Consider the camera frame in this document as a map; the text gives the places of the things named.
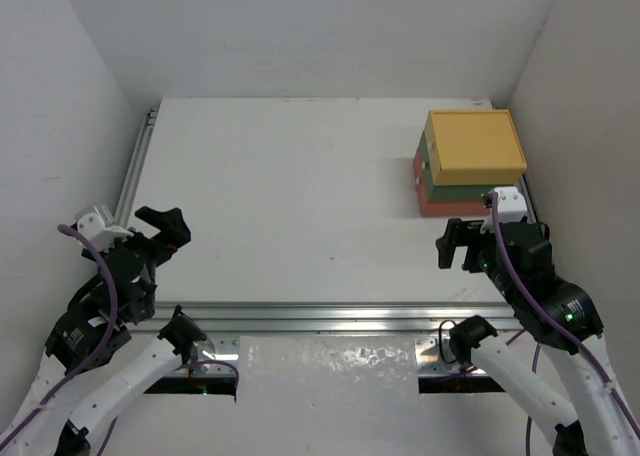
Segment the red bottom drawer box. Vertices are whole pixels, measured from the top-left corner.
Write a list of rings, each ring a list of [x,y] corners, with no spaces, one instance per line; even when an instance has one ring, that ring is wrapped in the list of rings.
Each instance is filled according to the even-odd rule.
[[[481,201],[431,201],[419,151],[413,158],[413,173],[422,217],[485,217],[489,214]]]

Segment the green drawer box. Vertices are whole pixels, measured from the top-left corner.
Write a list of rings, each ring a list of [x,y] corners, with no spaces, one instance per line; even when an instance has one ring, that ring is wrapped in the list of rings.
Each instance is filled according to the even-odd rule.
[[[431,173],[425,134],[421,135],[418,144],[414,170],[417,180],[424,184],[428,198],[436,202],[481,201],[493,189],[491,185],[436,185]]]

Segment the yellow top drawer box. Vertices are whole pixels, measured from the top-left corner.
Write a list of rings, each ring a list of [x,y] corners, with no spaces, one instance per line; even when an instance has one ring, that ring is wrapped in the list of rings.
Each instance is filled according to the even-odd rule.
[[[527,170],[507,110],[432,110],[424,134],[438,186],[512,185]]]

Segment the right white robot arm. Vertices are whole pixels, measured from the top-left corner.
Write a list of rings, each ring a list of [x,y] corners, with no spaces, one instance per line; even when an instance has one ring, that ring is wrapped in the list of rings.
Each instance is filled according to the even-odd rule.
[[[500,225],[453,218],[436,242],[448,269],[457,248],[463,270],[483,273],[538,344],[566,391],[559,395],[525,365],[487,319],[475,315],[449,331],[455,364],[489,375],[532,419],[555,455],[636,455],[639,426],[611,368],[603,324],[590,296],[559,277],[548,229],[527,221]]]

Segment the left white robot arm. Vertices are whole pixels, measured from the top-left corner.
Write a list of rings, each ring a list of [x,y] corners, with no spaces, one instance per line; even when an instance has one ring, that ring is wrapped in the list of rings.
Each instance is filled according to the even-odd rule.
[[[156,271],[191,240],[178,208],[139,208],[156,228],[151,237],[119,226],[103,205],[61,224],[78,241],[96,274],[74,294],[44,345],[38,372],[11,424],[1,434],[4,455],[87,455],[136,398],[166,374],[195,362],[205,332],[176,307],[145,350],[96,390],[98,371],[131,339],[128,327],[155,314]]]

